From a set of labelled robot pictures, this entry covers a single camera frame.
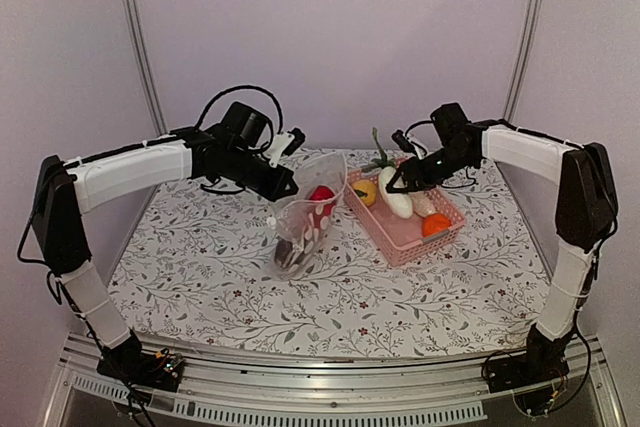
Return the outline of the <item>red toy tomato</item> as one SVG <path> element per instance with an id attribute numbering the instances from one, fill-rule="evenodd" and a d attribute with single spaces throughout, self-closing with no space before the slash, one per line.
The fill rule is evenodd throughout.
<path id="1" fill-rule="evenodd" d="M 308 199 L 311 201 L 330 200 L 335 196 L 333 190 L 325 185 L 318 185 L 313 189 Z"/>

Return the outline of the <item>clear zip top bag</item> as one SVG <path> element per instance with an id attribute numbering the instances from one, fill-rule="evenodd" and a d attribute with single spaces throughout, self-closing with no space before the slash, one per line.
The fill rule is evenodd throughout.
<path id="1" fill-rule="evenodd" d="M 347 184 L 347 163 L 345 156 L 340 151 L 324 153 L 314 156 L 294 170 L 294 179 L 299 191 L 292 197 L 276 202 L 274 215 L 268 219 L 268 225 L 275 232 L 275 239 L 285 239 L 297 245 L 303 254 L 298 258 L 299 263 L 288 271 L 273 266 L 276 272 L 283 278 L 293 278 L 304 270 L 314 253 L 324 244 L 333 225 L 334 212 L 342 199 Z M 330 200 L 311 201 L 309 195 L 318 185 L 331 188 L 335 196 Z M 325 234 L 317 242 L 306 240 L 304 233 L 308 227 L 308 213 L 312 207 L 319 203 L 336 202 L 331 224 Z"/>

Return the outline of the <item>red toy strawberry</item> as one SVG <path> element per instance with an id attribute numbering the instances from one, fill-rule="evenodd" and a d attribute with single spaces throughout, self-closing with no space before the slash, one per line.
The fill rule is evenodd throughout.
<path id="1" fill-rule="evenodd" d="M 317 242 L 327 232 L 336 202 L 316 204 L 308 213 L 308 227 L 304 233 L 306 240 Z"/>

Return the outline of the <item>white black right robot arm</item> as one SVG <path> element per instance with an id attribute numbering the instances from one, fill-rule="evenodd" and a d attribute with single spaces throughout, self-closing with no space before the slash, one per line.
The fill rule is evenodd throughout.
<path id="1" fill-rule="evenodd" d="M 461 106 L 449 103 L 430 116 L 441 142 L 421 156 L 397 135 L 392 138 L 409 159 L 382 184 L 388 194 L 409 194 L 441 185 L 456 172 L 482 161 L 504 163 L 533 173 L 557 187 L 556 266 L 545 305 L 531 326 L 517 374 L 537 383 L 556 364 L 577 333 L 577 315 L 598 277 L 603 244 L 618 228 L 618 201 L 609 157 L 600 143 L 576 144 L 516 127 L 504 119 L 470 121 Z"/>

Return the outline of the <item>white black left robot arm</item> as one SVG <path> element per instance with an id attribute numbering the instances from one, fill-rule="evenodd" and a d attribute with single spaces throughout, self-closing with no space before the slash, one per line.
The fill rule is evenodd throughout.
<path id="1" fill-rule="evenodd" d="M 45 265 L 88 325 L 111 351 L 111 366 L 128 381 L 148 373 L 148 359 L 107 292 L 92 261 L 84 215 L 115 199 L 161 184 L 203 178 L 212 192 L 229 180 L 274 202 L 297 193 L 293 172 L 280 160 L 305 141 L 294 128 L 284 132 L 264 114 L 234 102 L 222 120 L 176 129 L 167 135 L 109 152 L 64 162 L 41 163 L 29 226 Z"/>

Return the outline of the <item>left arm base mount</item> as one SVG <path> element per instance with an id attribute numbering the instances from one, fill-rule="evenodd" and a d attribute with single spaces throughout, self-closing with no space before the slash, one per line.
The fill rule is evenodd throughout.
<path id="1" fill-rule="evenodd" d="M 164 348 L 146 353 L 134 339 L 113 349 L 105 348 L 97 372 L 123 384 L 177 392 L 184 372 L 184 357 Z"/>

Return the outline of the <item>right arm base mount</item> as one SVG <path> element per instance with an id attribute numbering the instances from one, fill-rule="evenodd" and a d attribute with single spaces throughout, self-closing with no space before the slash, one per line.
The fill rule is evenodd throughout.
<path id="1" fill-rule="evenodd" d="M 564 358 L 553 360 L 548 365 L 533 365 L 527 361 L 524 352 L 498 350 L 489 354 L 481 364 L 481 377 L 490 393 L 565 380 L 568 374 L 569 366 Z"/>

